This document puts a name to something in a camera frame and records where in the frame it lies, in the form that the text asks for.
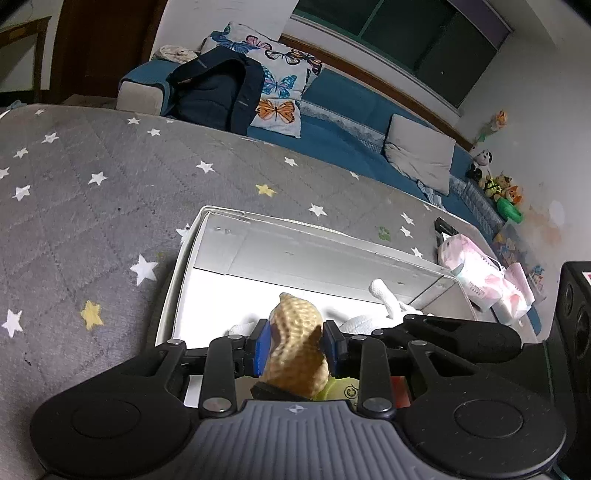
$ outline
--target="dark blue backpack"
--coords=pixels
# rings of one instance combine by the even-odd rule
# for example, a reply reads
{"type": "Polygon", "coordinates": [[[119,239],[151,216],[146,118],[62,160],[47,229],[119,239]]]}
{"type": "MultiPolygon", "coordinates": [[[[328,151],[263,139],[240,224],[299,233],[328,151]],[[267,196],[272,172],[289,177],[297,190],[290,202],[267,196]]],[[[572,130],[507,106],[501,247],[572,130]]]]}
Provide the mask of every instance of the dark blue backpack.
{"type": "Polygon", "coordinates": [[[176,91],[171,114],[186,122],[246,135],[264,80],[256,60],[218,46],[168,75],[176,91]]]}

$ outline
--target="gray mattress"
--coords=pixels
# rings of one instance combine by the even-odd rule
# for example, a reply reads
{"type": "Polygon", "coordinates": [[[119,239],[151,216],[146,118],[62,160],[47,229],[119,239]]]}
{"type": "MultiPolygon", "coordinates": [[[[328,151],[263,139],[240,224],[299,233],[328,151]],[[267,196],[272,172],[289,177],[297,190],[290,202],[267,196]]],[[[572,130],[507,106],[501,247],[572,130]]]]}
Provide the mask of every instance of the gray mattress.
{"type": "Polygon", "coordinates": [[[10,338],[0,329],[2,479],[41,473],[28,439],[28,422],[41,402],[143,348],[179,251],[177,229],[204,205],[315,223],[408,253],[416,248],[434,262],[433,222],[442,216],[490,251],[472,225],[375,180],[158,116],[16,109],[0,120],[0,169],[0,323],[8,309],[22,311],[22,332],[10,338]],[[16,155],[23,148],[27,152],[16,155]],[[201,162],[214,171],[196,168],[201,162]],[[89,184],[100,172],[106,179],[89,184]],[[29,195],[14,198],[27,185],[29,195]],[[256,185],[276,194],[259,194],[256,185]],[[316,216],[312,205],[326,215],[316,216]],[[139,255],[157,262],[155,281],[137,285],[130,268],[139,255]],[[100,305],[103,322],[91,330],[80,314],[87,301],[100,305]]]}

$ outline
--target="window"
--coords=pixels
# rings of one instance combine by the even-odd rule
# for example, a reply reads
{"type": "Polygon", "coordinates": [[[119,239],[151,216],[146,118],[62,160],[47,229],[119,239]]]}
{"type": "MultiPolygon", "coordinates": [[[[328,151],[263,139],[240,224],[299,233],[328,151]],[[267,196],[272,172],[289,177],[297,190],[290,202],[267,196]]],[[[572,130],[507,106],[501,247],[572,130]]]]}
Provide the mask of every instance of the window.
{"type": "Polygon", "coordinates": [[[300,0],[295,14],[393,61],[455,107],[509,33],[482,0],[300,0]]]}

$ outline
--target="white wall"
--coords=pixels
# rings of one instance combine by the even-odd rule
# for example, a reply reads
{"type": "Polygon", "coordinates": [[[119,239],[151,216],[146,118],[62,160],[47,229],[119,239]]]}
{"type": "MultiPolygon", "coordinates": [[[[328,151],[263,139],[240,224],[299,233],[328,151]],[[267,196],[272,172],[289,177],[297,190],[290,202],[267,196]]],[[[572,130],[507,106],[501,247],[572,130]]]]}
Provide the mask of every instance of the white wall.
{"type": "Polygon", "coordinates": [[[297,0],[168,0],[152,52],[163,45],[196,49],[230,21],[277,40],[296,4],[297,0]]]}
{"type": "Polygon", "coordinates": [[[591,260],[589,60],[589,52],[513,34],[468,94],[456,125],[470,139],[495,112],[508,113],[507,127],[479,149],[492,151],[494,174],[503,171],[523,187],[522,235],[547,266],[548,298],[537,307],[546,325],[562,263],[591,260]]]}
{"type": "MultiPolygon", "coordinates": [[[[42,89],[49,88],[53,44],[56,39],[57,22],[60,18],[62,3],[63,0],[28,0],[1,25],[7,27],[51,15],[43,53],[42,89]]],[[[23,38],[0,50],[0,92],[33,88],[35,40],[36,36],[23,38]]]]}

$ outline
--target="orange butterfly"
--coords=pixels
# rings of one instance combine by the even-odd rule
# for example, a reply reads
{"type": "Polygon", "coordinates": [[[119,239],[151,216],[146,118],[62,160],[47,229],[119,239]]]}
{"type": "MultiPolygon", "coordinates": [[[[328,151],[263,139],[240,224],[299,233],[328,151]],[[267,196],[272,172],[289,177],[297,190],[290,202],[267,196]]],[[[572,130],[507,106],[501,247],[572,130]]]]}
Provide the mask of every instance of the orange butterfly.
{"type": "Polygon", "coordinates": [[[284,123],[293,123],[296,118],[294,112],[296,107],[292,100],[283,102],[281,105],[274,105],[270,100],[260,100],[256,112],[263,120],[269,120],[273,114],[275,114],[275,122],[277,122],[277,116],[283,120],[284,123]]]}

